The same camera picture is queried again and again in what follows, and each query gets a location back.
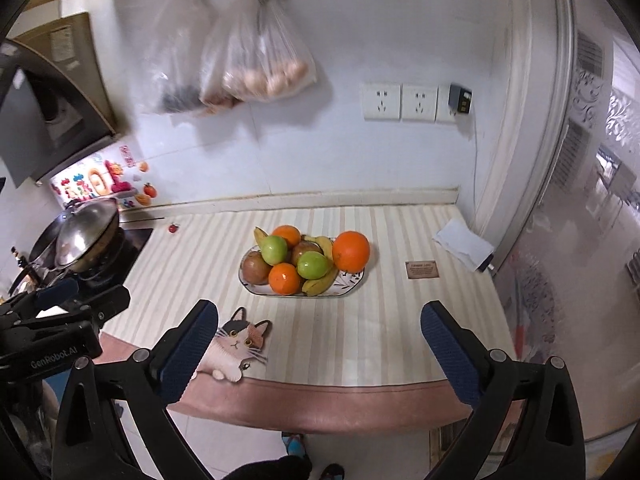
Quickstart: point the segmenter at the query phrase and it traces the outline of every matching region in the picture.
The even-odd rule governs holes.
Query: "folded napkin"
[[[484,262],[494,247],[471,232],[465,223],[453,218],[433,237],[441,246],[465,264],[471,271],[476,270]]]

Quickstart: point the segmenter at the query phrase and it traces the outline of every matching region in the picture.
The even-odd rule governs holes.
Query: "cat illustration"
[[[242,378],[242,370],[248,368],[248,364],[242,364],[243,361],[267,361],[262,355],[262,346],[270,328],[271,321],[268,319],[255,325],[249,323],[246,320],[246,309],[241,306],[231,320],[218,329],[192,379],[198,373],[205,373],[219,381],[226,379],[237,383]]]

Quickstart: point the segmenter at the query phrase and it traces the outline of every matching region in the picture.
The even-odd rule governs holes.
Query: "fruit platter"
[[[356,231],[314,237],[284,225],[272,234],[256,227],[254,238],[238,278],[259,296],[342,296],[362,281],[370,257],[369,241]]]

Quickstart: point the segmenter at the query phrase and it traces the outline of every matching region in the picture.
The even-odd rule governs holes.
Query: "green apple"
[[[331,269],[332,263],[324,254],[308,251],[298,259],[298,274],[305,280],[319,280]]]
[[[262,259],[269,265],[281,264],[287,259],[287,241],[281,236],[267,236],[260,242]]]

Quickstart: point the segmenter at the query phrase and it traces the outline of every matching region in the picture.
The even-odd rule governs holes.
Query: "black pants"
[[[311,460],[299,456],[283,456],[279,460],[246,464],[232,471],[224,480],[308,480]]]

